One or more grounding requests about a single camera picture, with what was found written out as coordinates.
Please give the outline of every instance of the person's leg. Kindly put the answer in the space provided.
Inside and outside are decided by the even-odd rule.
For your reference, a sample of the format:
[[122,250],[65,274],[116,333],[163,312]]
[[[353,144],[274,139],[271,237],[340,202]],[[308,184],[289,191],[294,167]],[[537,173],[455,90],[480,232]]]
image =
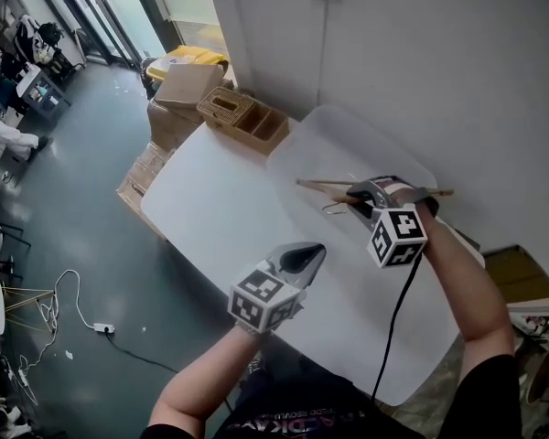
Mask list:
[[6,145],[21,159],[27,160],[31,151],[38,147],[38,137],[33,134],[22,134],[0,120],[0,144]]
[[260,353],[248,365],[248,370],[250,374],[241,386],[242,391],[236,400],[236,406],[240,406],[256,393],[268,387],[274,380],[271,373],[264,368],[264,360]]

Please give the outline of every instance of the electrical wire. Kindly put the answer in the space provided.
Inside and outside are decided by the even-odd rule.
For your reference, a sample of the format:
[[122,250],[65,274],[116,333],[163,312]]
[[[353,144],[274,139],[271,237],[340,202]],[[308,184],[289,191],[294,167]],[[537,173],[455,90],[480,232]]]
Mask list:
[[378,386],[381,384],[381,378],[384,373],[384,368],[386,368],[386,361],[388,360],[388,354],[391,351],[391,342],[393,341],[394,322],[396,321],[396,316],[399,313],[399,309],[403,304],[404,297],[406,296],[407,291],[409,291],[409,287],[411,286],[411,283],[414,280],[414,276],[417,273],[417,268],[419,268],[419,263],[421,263],[422,259],[423,259],[423,254],[420,253],[413,263],[413,268],[409,273],[409,277],[406,279],[406,283],[404,284],[403,289],[401,290],[401,294],[399,295],[399,299],[396,302],[396,306],[394,307],[393,318],[391,319],[391,327],[388,331],[388,340],[386,342],[386,349],[384,350],[384,359],[382,360],[381,370],[378,373],[378,378],[376,379],[376,385],[374,385],[374,391],[372,392],[371,399],[373,402],[376,399],[376,391],[378,390]]
[[32,364],[28,364],[28,359],[24,357],[23,355],[20,355],[20,366],[19,369],[23,369],[23,361],[26,364],[26,367],[22,370],[25,376],[28,374],[28,371],[30,368],[34,368],[38,365],[38,363],[43,359],[43,354],[45,351],[47,351],[47,348],[50,347],[53,343],[55,343],[55,339],[57,338],[57,332],[58,332],[58,324],[57,324],[57,318],[59,317],[59,297],[57,296],[57,288],[59,287],[59,282],[65,276],[67,273],[73,273],[75,276],[77,276],[77,296],[75,298],[75,307],[77,308],[77,312],[81,317],[81,321],[83,324],[90,328],[91,330],[94,330],[93,326],[88,324],[85,321],[85,318],[83,317],[83,314],[80,310],[80,289],[81,289],[81,278],[80,274],[77,273],[75,270],[66,270],[61,274],[61,276],[57,279],[57,282],[55,282],[55,288],[53,289],[53,294],[51,295],[51,302],[50,305],[45,305],[43,303],[40,303],[38,305],[38,310],[40,311],[41,317],[43,317],[43,320],[47,324],[47,326],[50,328],[50,330],[53,332],[53,338],[43,349],[41,349],[40,353],[38,354],[38,359]]
[[[103,332],[104,335],[106,336],[106,338],[108,339],[108,341],[110,342],[110,344],[116,348],[118,351],[120,351],[121,353],[124,353],[125,355],[128,355],[132,358],[135,358],[135,359],[139,359],[145,363],[148,363],[148,364],[153,364],[155,366],[158,366],[159,368],[163,368],[163,369],[166,369],[166,370],[169,370],[171,372],[173,372],[174,374],[179,374],[179,371],[178,370],[174,370],[173,368],[170,368],[169,366],[167,366],[166,364],[163,364],[161,362],[157,362],[157,361],[153,361],[152,359],[147,359],[147,358],[143,358],[142,356],[138,356],[136,355],[135,353],[133,353],[132,351],[128,350],[128,349],[124,349],[124,348],[120,348],[118,345],[116,345],[112,339],[110,338],[110,334],[108,333],[108,331],[106,330],[105,332]],[[232,412],[232,408],[230,406],[230,403],[228,402],[228,399],[224,399],[224,403],[226,404],[226,408],[228,409],[229,412]]]

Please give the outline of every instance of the white table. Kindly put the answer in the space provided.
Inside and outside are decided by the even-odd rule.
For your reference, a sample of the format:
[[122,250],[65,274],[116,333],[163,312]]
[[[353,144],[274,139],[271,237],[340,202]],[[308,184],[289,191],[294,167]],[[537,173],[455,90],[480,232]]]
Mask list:
[[[283,211],[264,163],[264,156],[203,124],[169,159],[142,202],[153,224],[224,293],[245,266],[277,245],[306,240]],[[309,287],[305,310],[282,324],[277,335],[371,392],[390,325],[390,317],[378,314],[387,306],[392,312],[402,286],[386,293],[373,281],[341,281],[329,265],[330,255]],[[423,262],[397,320],[378,398],[391,405],[404,402],[457,333],[435,274]]]

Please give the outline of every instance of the gray floor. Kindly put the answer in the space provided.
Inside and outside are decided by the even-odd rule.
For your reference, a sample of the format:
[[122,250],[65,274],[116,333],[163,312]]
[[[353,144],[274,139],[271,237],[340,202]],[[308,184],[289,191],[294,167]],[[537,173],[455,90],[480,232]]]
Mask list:
[[[52,143],[24,174],[8,158],[1,163],[15,177],[0,182],[0,219],[24,227],[32,242],[28,253],[5,244],[25,287],[52,288],[66,269],[77,270],[88,323],[114,324],[119,346],[181,369],[230,322],[219,316],[224,311],[212,310],[211,285],[116,196],[148,142],[143,93],[136,73],[91,65],[69,87],[73,105],[56,128],[28,114],[21,130],[49,133]],[[86,328],[75,310],[72,275],[59,289],[57,342],[28,375],[39,402],[37,421],[71,438],[137,437],[171,374],[115,351]],[[35,307],[18,315],[40,327]],[[5,346],[16,369],[18,354],[32,362],[50,334],[13,327],[15,358],[8,337]],[[221,408],[214,415],[208,436],[225,414]]]

